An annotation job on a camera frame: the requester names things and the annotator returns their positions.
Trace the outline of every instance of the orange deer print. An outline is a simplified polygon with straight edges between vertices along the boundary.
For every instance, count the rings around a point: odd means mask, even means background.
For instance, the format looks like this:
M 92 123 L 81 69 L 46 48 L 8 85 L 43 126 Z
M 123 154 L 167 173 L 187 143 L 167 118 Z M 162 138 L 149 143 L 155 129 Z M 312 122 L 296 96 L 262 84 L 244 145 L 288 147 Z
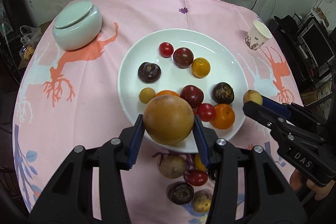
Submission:
M 294 102 L 295 98 L 293 93 L 288 90 L 285 89 L 285 87 L 282 85 L 282 81 L 281 81 L 281 77 L 284 76 L 289 76 L 291 73 L 289 71 L 289 67 L 288 64 L 286 62 L 286 60 L 284 61 L 281 57 L 281 55 L 273 48 L 271 47 L 272 50 L 274 50 L 280 58 L 280 63 L 276 63 L 272 57 L 271 52 L 269 51 L 268 47 L 265 47 L 269 53 L 269 56 L 262 50 L 262 52 L 265 54 L 266 58 L 269 60 L 269 62 L 271 63 L 271 67 L 273 69 L 273 74 L 274 74 L 274 78 L 275 81 L 273 80 L 273 84 L 275 85 L 275 87 L 279 90 L 279 93 L 277 94 L 277 97 L 279 98 L 279 101 L 281 103 L 290 103 L 290 97 L 291 96 L 291 100 L 292 102 Z
M 61 99 L 61 95 L 63 93 L 62 90 L 62 82 L 65 82 L 68 85 L 69 88 L 69 96 L 67 98 L 67 101 L 72 101 L 72 98 L 75 97 L 73 86 L 70 83 L 69 79 L 66 79 L 63 77 L 62 70 L 64 68 L 64 65 L 69 62 L 75 62 L 75 61 L 90 61 L 95 60 L 98 57 L 100 57 L 104 52 L 104 46 L 107 44 L 115 41 L 115 39 L 118 36 L 118 24 L 114 23 L 115 25 L 115 36 L 107 39 L 107 40 L 99 40 L 101 37 L 101 34 L 98 34 L 93 41 L 91 41 L 86 46 L 74 50 L 74 51 L 66 51 L 61 58 L 58 61 L 57 67 L 50 68 L 50 76 L 51 76 L 51 82 L 46 81 L 43 85 L 45 86 L 43 92 L 47 93 L 47 99 L 50 96 L 50 93 L 52 92 L 52 106 L 55 107 L 55 102 L 58 102 Z

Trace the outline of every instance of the round plate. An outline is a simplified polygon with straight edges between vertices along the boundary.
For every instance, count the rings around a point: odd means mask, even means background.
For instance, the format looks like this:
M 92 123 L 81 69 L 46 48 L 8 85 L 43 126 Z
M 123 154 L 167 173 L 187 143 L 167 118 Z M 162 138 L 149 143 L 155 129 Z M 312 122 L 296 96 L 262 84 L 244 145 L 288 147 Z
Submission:
M 199 79 L 192 74 L 191 66 L 186 69 L 177 67 L 172 57 L 164 58 L 159 54 L 159 45 L 162 42 L 169 42 L 174 50 L 187 47 L 193 52 L 194 58 L 204 57 L 210 62 L 210 73 Z M 160 66 L 162 74 L 158 81 L 147 84 L 138 78 L 138 68 L 143 62 Z M 211 99 L 211 91 L 219 82 L 230 84 L 235 92 L 235 100 L 231 106 L 235 111 L 236 120 L 233 126 L 226 130 L 216 129 L 209 122 L 203 122 L 203 125 L 213 128 L 220 138 L 229 140 L 241 128 L 245 119 L 243 95 L 248 90 L 248 85 L 242 67 L 227 48 L 211 37 L 190 30 L 167 29 L 145 36 L 129 49 L 118 73 L 118 95 L 127 118 L 134 124 L 146 106 L 139 101 L 139 93 L 145 87 L 153 88 L 156 93 L 161 90 L 180 93 L 186 85 L 195 85 L 204 93 L 203 103 L 216 105 Z M 145 136 L 152 140 L 147 132 Z M 181 153 L 198 152 L 192 133 L 176 146 L 158 145 Z

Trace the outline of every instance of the screw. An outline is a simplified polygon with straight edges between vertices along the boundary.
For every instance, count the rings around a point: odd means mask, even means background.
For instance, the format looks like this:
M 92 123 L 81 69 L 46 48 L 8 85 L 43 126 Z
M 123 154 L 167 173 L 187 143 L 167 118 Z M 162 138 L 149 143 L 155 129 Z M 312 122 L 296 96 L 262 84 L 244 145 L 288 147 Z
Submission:
M 255 146 L 253 149 L 254 149 L 254 151 L 256 151 L 257 153 L 261 153 L 261 152 L 263 152 L 263 148 L 262 148 L 261 146 L 259 146 L 259 145 Z
M 80 152 L 83 151 L 83 149 L 84 149 L 83 146 L 77 145 L 73 150 L 74 150 L 75 153 L 80 153 Z
M 226 145 L 226 140 L 224 140 L 224 139 L 218 139 L 217 141 L 216 141 L 216 143 L 218 144 L 218 145 Z
M 121 143 L 121 140 L 119 138 L 113 138 L 111 140 L 111 144 L 113 145 L 118 145 L 119 143 Z

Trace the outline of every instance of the table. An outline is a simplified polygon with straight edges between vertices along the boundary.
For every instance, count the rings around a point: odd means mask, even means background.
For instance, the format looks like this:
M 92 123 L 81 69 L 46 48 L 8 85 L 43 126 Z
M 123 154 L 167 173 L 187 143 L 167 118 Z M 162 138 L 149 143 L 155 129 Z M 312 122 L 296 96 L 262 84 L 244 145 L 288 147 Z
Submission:
M 103 145 L 130 123 L 119 103 L 117 74 L 128 49 L 145 35 L 168 28 L 204 33 L 225 45 L 240 62 L 250 89 L 278 102 L 301 103 L 288 64 L 274 38 L 251 51 L 244 38 L 257 15 L 219 0 L 90 0 L 102 13 L 100 34 L 74 52 L 59 49 L 51 25 L 43 35 L 21 83 L 13 119 L 16 174 L 28 210 L 43 187 L 76 145 Z M 231 140 L 238 147 L 261 145 L 287 180 L 294 168 L 277 155 L 269 130 L 246 118 Z M 206 221 L 207 214 L 179 206 L 166 197 L 171 180 L 158 171 L 164 150 L 144 140 L 136 165 L 122 171 L 130 218 L 137 224 Z M 192 156 L 189 158 L 193 168 Z M 244 185 L 239 170 L 238 212 L 243 214 Z M 195 187 L 213 191 L 214 182 Z M 100 218 L 98 172 L 93 174 L 93 213 Z

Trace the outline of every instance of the paper cup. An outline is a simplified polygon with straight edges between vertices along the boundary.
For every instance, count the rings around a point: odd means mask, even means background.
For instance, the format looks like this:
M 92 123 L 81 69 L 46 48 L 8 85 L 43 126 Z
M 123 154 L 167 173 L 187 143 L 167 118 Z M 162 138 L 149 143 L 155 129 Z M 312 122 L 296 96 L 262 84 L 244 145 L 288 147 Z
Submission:
M 245 38 L 245 43 L 251 50 L 255 51 L 271 38 L 272 34 L 266 25 L 258 20 L 254 20 L 253 25 Z

